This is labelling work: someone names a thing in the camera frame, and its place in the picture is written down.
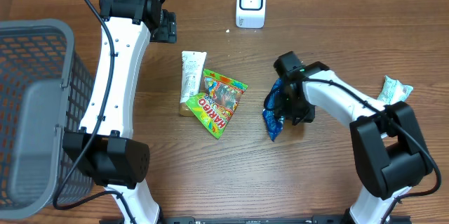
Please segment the green Haribo candy bag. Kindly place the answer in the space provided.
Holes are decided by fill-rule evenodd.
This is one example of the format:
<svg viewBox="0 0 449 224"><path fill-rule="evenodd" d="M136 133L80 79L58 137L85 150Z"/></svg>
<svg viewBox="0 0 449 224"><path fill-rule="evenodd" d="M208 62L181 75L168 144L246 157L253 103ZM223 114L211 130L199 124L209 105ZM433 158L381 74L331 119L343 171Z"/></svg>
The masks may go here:
<svg viewBox="0 0 449 224"><path fill-rule="evenodd" d="M212 136L219 139L248 85L209 69L203 71L205 93L193 95L187 107Z"/></svg>

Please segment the white tube with gold cap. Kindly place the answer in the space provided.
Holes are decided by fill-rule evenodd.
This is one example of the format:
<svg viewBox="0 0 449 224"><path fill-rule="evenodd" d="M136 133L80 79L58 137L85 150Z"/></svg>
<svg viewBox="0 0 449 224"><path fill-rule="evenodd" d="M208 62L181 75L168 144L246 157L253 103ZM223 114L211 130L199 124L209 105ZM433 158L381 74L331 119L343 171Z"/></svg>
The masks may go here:
<svg viewBox="0 0 449 224"><path fill-rule="evenodd" d="M179 112L183 117L194 116L191 110L187 107L187 101L193 95L199 93L206 56L206 52L182 52L182 85Z"/></svg>

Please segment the blue Oreo cookie pack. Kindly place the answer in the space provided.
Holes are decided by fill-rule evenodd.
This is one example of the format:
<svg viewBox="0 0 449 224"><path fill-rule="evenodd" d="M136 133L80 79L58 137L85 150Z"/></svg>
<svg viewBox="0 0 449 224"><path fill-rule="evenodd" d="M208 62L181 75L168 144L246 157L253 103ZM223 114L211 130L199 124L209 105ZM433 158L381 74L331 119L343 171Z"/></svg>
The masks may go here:
<svg viewBox="0 0 449 224"><path fill-rule="evenodd" d="M275 117L274 108L275 106L275 97L281 93L282 80L277 79L272 86L271 91L267 94L264 99L264 108L262 110L262 117L265 122L265 126L267 128L267 133L272 142L275 141L276 137L283 130L284 117L281 116L279 118Z"/></svg>

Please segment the light green wipes packet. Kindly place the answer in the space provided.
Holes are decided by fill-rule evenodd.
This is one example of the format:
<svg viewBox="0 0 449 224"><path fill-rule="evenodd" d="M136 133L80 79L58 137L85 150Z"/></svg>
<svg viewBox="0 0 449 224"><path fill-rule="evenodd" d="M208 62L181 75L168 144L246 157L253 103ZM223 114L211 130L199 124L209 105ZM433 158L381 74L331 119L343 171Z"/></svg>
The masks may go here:
<svg viewBox="0 0 449 224"><path fill-rule="evenodd" d="M402 84L397 79L384 76L384 84L377 99L387 105L393 105L399 101L405 102L413 91L413 87Z"/></svg>

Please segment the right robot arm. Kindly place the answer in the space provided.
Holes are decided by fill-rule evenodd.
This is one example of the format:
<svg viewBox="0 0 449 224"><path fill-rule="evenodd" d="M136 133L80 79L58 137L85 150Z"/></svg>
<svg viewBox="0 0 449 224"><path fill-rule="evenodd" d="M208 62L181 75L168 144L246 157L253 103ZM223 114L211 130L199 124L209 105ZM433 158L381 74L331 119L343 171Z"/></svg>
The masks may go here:
<svg viewBox="0 0 449 224"><path fill-rule="evenodd" d="M322 62L304 65L292 52L279 56L274 69L280 84L264 101L275 119L311 123L320 107L350 130L354 162L362 189L342 215L314 216L313 223L410 223L393 216L405 198L435 193L441 173L431 157L411 106L388 105L342 81Z"/></svg>

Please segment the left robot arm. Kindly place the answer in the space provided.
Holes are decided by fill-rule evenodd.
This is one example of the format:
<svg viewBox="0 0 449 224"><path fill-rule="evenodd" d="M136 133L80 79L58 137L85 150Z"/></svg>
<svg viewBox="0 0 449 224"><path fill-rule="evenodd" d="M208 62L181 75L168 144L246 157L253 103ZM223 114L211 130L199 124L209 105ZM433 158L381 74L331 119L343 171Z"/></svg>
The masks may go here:
<svg viewBox="0 0 449 224"><path fill-rule="evenodd" d="M99 0L99 8L84 1L101 25L100 59L86 113L62 146L73 161L68 174L80 171L104 190L60 205L64 179L53 206L68 210L111 195L123 215L120 223L165 223L145 180L149 147L133 140L133 105L145 51L150 43L176 42L176 16L163 9L165 0Z"/></svg>

